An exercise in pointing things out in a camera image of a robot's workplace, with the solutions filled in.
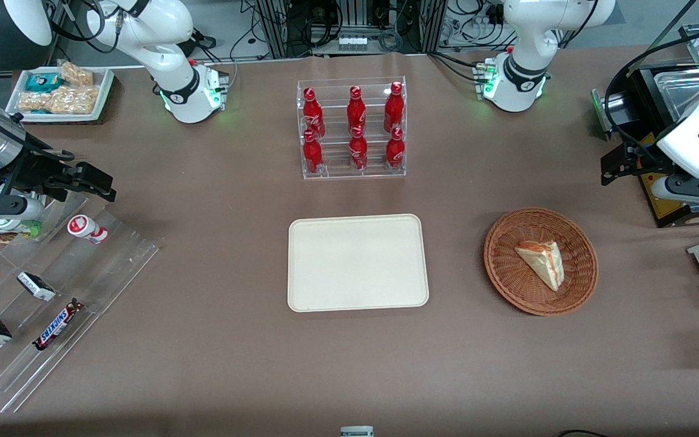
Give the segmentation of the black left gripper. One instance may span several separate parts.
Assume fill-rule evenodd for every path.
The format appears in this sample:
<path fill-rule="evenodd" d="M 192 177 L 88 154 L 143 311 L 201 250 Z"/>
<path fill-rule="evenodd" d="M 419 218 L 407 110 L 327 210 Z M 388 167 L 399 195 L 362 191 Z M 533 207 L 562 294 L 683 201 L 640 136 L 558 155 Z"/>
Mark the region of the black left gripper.
<path fill-rule="evenodd" d="M 607 186 L 620 177 L 639 176 L 647 172 L 667 174 L 669 158 L 655 143 L 650 146 L 633 146 L 630 142 L 624 142 L 604 155 L 600 183 Z"/>

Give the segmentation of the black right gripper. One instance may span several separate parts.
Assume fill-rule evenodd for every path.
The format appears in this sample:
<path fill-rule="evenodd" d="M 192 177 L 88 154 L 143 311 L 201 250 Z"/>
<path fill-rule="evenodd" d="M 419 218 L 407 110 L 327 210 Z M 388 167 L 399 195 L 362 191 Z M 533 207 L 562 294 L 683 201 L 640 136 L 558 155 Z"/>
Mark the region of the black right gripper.
<path fill-rule="evenodd" d="M 33 192 L 64 201 L 70 191 L 114 202 L 112 184 L 113 177 L 91 163 L 72 166 L 51 153 L 19 152 L 0 163 L 0 203 L 25 203 L 23 194 Z"/>

